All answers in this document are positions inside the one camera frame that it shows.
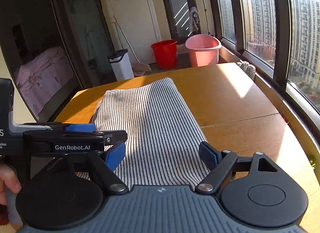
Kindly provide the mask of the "person's left hand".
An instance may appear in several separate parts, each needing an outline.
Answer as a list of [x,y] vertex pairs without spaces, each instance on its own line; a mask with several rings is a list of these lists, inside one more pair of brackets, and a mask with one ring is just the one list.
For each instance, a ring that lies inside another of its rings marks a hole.
[[7,187],[13,193],[19,193],[22,187],[14,170],[2,162],[0,167],[0,183],[0,202],[1,205],[6,205],[4,188]]

